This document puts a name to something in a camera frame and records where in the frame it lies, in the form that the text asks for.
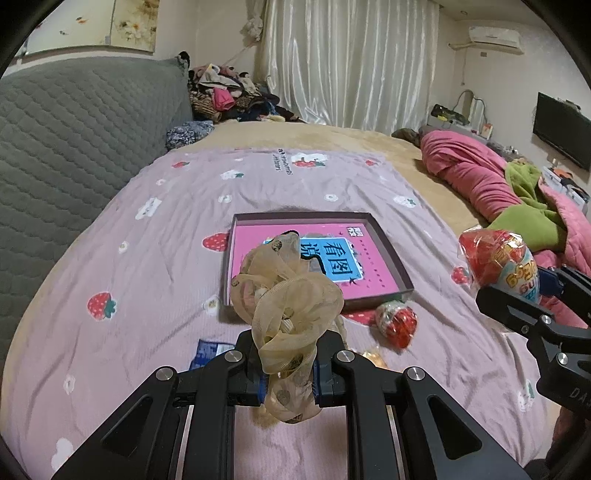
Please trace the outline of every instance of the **ceiling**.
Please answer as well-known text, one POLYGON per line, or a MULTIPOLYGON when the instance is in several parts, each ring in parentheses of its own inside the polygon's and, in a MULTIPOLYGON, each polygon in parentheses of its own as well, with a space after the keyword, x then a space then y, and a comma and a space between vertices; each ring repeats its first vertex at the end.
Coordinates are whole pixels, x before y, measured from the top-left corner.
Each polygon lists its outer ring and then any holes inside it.
POLYGON ((456 20, 504 20, 546 27, 521 0, 436 0, 456 20))

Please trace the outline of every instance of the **pink blanket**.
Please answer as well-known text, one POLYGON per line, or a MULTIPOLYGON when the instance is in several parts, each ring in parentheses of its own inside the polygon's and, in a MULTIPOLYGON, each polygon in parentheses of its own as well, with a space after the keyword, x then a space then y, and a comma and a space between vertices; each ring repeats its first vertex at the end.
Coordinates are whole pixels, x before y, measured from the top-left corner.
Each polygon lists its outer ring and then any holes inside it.
POLYGON ((505 160, 473 138, 436 130, 421 141, 427 170, 470 200, 489 222, 521 201, 505 181, 505 160))
MULTIPOLYGON (((492 222, 505 208, 521 203, 505 181, 505 160, 476 140, 455 132, 434 131, 423 137, 421 150, 427 170, 470 200, 488 221, 492 222)), ((534 257, 538 265, 547 268, 566 264, 591 275, 591 225, 568 197, 552 190, 542 179, 540 189, 548 204, 558 210, 568 234, 564 253, 537 252, 534 257)), ((556 298, 544 299, 542 305, 554 313, 558 323, 587 328, 556 298)))

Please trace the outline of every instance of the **beige bedspread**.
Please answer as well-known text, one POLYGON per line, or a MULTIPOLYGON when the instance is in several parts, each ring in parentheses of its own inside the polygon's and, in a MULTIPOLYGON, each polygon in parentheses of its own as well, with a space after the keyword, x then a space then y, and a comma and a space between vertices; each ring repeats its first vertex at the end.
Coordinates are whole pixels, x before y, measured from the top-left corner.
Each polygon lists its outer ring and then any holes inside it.
POLYGON ((379 152, 429 202, 456 235, 485 222, 467 201, 452 191, 447 184, 427 172, 421 161, 421 151, 417 147, 377 132, 362 132, 326 125, 230 121, 218 125, 207 138, 183 147, 180 151, 249 147, 379 152))

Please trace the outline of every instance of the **green blanket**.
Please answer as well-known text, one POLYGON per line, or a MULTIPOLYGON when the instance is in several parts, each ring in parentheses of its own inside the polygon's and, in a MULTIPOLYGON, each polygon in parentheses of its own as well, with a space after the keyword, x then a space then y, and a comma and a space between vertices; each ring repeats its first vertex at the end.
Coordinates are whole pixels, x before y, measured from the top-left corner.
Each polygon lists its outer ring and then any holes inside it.
POLYGON ((545 202, 538 187, 541 175, 533 165, 508 163, 505 180, 523 203, 506 208, 488 228, 521 235, 532 252, 564 252, 566 227, 558 212, 545 202))

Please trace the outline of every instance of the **gray quilted sofa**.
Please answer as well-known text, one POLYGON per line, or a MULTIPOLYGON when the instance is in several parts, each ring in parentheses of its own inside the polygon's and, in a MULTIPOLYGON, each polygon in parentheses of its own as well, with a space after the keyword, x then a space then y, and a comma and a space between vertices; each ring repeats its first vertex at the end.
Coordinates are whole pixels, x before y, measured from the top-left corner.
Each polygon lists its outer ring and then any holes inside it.
POLYGON ((0 375, 53 265, 191 120, 188 65, 91 57, 0 80, 0 375))

